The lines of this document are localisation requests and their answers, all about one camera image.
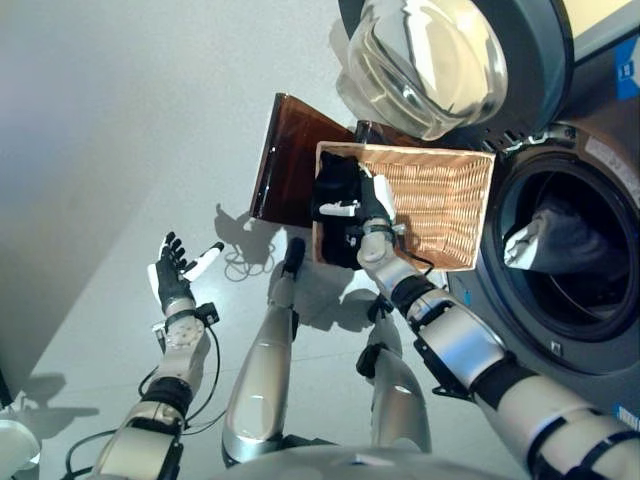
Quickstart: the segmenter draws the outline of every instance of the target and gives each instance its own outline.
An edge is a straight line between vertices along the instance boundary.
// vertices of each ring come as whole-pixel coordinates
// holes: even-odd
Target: blue label
[[[640,431],[640,418],[624,408],[619,403],[613,406],[613,416],[621,422],[626,423],[634,430]]]
[[[616,47],[618,98],[625,100],[640,94],[640,40],[638,35]]]

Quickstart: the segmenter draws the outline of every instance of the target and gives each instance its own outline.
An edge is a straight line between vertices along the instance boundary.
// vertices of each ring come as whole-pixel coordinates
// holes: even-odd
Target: robot forearm
[[[395,255],[392,234],[372,229],[380,224],[365,223],[358,261],[407,319],[438,393],[477,403],[534,478],[640,478],[638,432],[519,365],[480,318]]]

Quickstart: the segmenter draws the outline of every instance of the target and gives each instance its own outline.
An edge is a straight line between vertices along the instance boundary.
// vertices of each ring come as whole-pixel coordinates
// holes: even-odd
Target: white fingertip
[[[320,205],[319,211],[322,215],[331,217],[355,217],[356,208],[359,205],[359,202],[354,202],[351,205],[341,205],[341,202],[325,203]]]
[[[147,265],[147,279],[149,280],[149,285],[151,286],[151,291],[153,292],[153,296],[155,297],[158,304],[160,302],[160,295],[158,294],[158,288],[160,287],[160,282],[158,281],[158,271],[156,270],[155,263],[151,265]]]
[[[162,258],[162,249],[167,244],[167,236],[162,237],[162,241],[160,242],[160,248],[158,248],[158,260]]]
[[[184,272],[182,276],[186,278],[188,281],[193,282],[196,278],[202,275],[207,268],[218,258],[220,252],[222,250],[216,246],[211,247],[209,250],[204,252],[194,261],[196,265],[189,270],[188,272]]]

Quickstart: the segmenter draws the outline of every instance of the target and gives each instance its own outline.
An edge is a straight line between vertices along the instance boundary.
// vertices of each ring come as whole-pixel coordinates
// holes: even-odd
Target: cable connector
[[[216,306],[212,303],[203,303],[196,308],[195,316],[198,320],[201,320],[205,326],[212,326],[220,321]]]

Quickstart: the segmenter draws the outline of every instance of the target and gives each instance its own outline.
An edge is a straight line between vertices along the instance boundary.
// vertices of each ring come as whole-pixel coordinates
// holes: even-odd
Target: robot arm
[[[170,233],[149,277],[165,321],[158,329],[163,357],[149,388],[131,409],[96,462],[92,479],[175,479],[182,455],[180,435],[200,387],[209,351],[205,328],[218,320],[213,304],[196,308],[190,280],[222,250],[217,243],[189,265],[180,240]]]
[[[638,432],[520,365],[482,319],[398,257],[385,213],[390,192],[366,171],[360,181],[358,264],[415,333],[414,346],[441,383],[435,393],[475,402],[533,478],[640,478]]]

